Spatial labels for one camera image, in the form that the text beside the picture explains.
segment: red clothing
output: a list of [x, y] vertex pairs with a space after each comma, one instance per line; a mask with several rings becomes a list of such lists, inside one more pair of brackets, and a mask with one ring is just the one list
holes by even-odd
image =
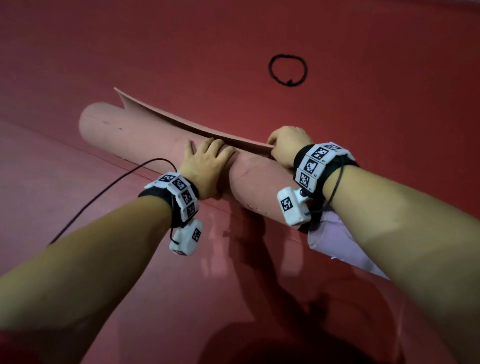
[[42, 364], [38, 356], [5, 331], [0, 331], [0, 363]]

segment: black wristband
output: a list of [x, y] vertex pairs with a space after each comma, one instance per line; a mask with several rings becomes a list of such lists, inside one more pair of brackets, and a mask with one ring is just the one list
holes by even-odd
[[[295, 160], [293, 161], [293, 167], [297, 169], [300, 166], [300, 163], [302, 162], [303, 158], [307, 154], [307, 152], [314, 146], [315, 144], [310, 144], [308, 146], [304, 146], [300, 151], [297, 153], [295, 156]], [[336, 156], [330, 163], [328, 163], [325, 166], [325, 170], [323, 173], [318, 177], [317, 180], [317, 187], [315, 188], [315, 192], [311, 194], [310, 192], [304, 191], [307, 193], [307, 195], [311, 195], [311, 198], [323, 198], [323, 189], [326, 180], [330, 175], [335, 172], [337, 169], [339, 169], [341, 166], [356, 166], [359, 167], [358, 163], [354, 160], [351, 160], [348, 158], [346, 155], [344, 156]]]
[[[198, 192], [198, 188], [188, 179], [186, 179], [190, 183], [190, 187], [192, 188], [193, 193], [195, 194], [195, 197], [199, 198], [200, 194]], [[166, 188], [158, 188], [158, 187], [150, 187], [138, 195], [138, 197], [142, 196], [156, 196], [160, 197], [163, 199], [170, 208], [172, 209], [172, 228], [183, 228], [187, 225], [187, 223], [193, 218], [195, 214], [190, 216], [190, 218], [187, 221], [182, 221], [181, 216], [180, 216], [180, 206], [177, 203], [177, 200], [175, 199], [175, 196]]]

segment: pink yoga mat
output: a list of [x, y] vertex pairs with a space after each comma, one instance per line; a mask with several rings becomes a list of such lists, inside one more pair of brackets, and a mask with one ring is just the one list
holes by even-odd
[[[237, 148], [220, 177], [221, 197], [285, 224], [276, 194], [297, 185], [289, 170], [268, 158], [271, 146], [202, 127], [116, 91], [125, 109], [99, 102], [82, 112], [79, 129], [85, 141], [136, 164], [166, 158], [178, 168], [188, 139], [197, 147], [205, 138], [221, 138]], [[147, 167], [161, 174], [172, 170], [162, 161]]]

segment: hand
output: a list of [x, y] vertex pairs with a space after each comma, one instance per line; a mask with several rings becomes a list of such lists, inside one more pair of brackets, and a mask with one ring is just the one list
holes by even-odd
[[198, 188], [200, 200], [218, 195], [216, 190], [218, 177], [230, 157], [235, 153], [235, 148], [228, 146], [218, 154], [223, 144], [223, 140], [220, 139], [204, 140], [195, 154], [192, 150], [191, 140], [185, 145], [185, 158], [179, 173]]
[[300, 149], [313, 144], [313, 141], [303, 129], [283, 126], [268, 137], [267, 144], [275, 144], [272, 156], [278, 163], [285, 168], [292, 168], [295, 156]]

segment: wristband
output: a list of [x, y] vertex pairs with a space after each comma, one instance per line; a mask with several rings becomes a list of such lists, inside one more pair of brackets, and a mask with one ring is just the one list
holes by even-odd
[[197, 187], [179, 173], [168, 172], [145, 186], [138, 195], [156, 196], [172, 208], [172, 228], [183, 228], [198, 212]]
[[293, 180], [308, 197], [320, 198], [325, 181], [342, 164], [359, 166], [352, 154], [338, 144], [310, 144], [295, 156]]

